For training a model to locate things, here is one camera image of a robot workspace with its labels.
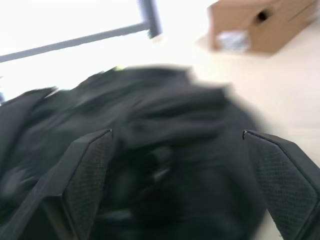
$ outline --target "black fabric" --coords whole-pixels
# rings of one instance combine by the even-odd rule
[[[184,70],[112,69],[42,99],[20,120],[1,172],[19,168],[33,181],[72,141],[113,129],[92,240],[246,240],[264,215],[242,141],[253,121],[223,89],[194,86]],[[0,201],[16,206],[27,193]]]

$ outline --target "cardboard box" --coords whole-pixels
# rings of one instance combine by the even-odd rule
[[[317,0],[220,0],[208,8],[213,49],[275,53],[301,32]]]

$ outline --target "metal frame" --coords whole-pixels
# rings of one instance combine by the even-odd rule
[[[75,47],[81,44],[87,44],[103,39],[113,38],[117,36],[123,36],[149,30],[149,37],[154,38],[161,33],[159,21],[157,18],[157,10],[155,0],[138,0],[144,22],[130,25],[114,30],[96,33],[93,35],[83,36],[75,39],[70,39],[62,42],[53,43],[50,45],[40,46],[24,51],[14,52],[0,56],[0,63],[8,62],[16,59],[22,59],[37,54],[43,54],[46,52]]]

